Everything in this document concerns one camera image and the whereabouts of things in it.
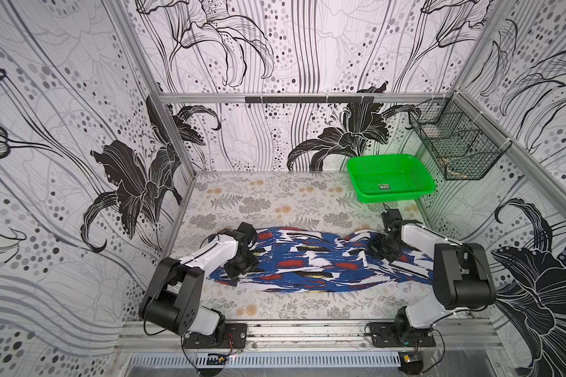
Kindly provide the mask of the blue patterned long pants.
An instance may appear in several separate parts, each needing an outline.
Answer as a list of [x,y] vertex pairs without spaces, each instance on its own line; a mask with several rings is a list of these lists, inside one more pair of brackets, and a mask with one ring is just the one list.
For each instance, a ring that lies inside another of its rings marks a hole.
[[370,247],[382,238],[371,229],[346,237],[289,227],[257,231],[251,253],[254,270],[233,280],[223,267],[209,275],[215,283],[261,292],[357,292],[380,284],[431,284],[433,259],[409,246],[392,262]]

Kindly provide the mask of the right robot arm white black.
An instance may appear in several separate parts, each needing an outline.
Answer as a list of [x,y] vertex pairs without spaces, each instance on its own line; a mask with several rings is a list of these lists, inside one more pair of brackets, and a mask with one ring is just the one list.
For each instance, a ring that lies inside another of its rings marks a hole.
[[376,256],[389,262],[399,262],[407,248],[433,260],[432,291],[399,309],[393,322],[366,325],[377,348],[433,347],[433,330],[438,322],[459,312],[485,309],[496,300],[486,252],[479,244],[462,243],[423,225],[401,221],[369,246]]

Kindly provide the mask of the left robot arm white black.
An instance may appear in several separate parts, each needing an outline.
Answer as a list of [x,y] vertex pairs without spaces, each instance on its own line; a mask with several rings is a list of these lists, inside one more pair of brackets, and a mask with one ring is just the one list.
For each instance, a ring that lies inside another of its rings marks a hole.
[[162,259],[141,301],[139,316],[178,336],[204,336],[218,344],[225,335],[225,317],[201,306],[204,280],[218,268],[237,282],[254,270],[257,257],[250,251],[256,241],[253,226],[243,222],[237,229],[224,229],[209,238],[199,251],[182,259]]

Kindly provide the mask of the green plastic basket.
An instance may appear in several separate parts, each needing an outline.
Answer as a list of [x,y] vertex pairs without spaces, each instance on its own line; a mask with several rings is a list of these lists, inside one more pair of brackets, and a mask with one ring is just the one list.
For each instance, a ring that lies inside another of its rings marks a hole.
[[[363,204],[416,200],[436,190],[436,183],[424,164],[408,154],[353,157],[347,172],[355,194]],[[380,190],[379,185],[390,190]]]

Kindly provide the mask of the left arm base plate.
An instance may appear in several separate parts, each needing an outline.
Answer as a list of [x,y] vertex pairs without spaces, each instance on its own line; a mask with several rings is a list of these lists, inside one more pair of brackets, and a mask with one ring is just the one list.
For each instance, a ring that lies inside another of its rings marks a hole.
[[183,336],[186,349],[225,349],[242,350],[245,348],[248,335],[247,323],[224,322],[209,336],[191,332]]

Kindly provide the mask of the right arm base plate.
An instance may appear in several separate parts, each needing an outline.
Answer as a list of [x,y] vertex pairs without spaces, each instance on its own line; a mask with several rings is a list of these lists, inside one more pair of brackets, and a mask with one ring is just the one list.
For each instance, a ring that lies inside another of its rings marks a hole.
[[415,329],[408,325],[395,325],[391,322],[370,322],[365,327],[365,334],[377,348],[417,349],[436,346],[431,331]]

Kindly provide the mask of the black bar on rail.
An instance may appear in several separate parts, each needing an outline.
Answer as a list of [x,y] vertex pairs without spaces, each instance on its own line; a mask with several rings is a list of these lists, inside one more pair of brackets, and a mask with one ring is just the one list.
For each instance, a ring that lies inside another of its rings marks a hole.
[[374,103],[374,96],[345,97],[345,96],[245,96],[246,104],[340,104],[340,103]]

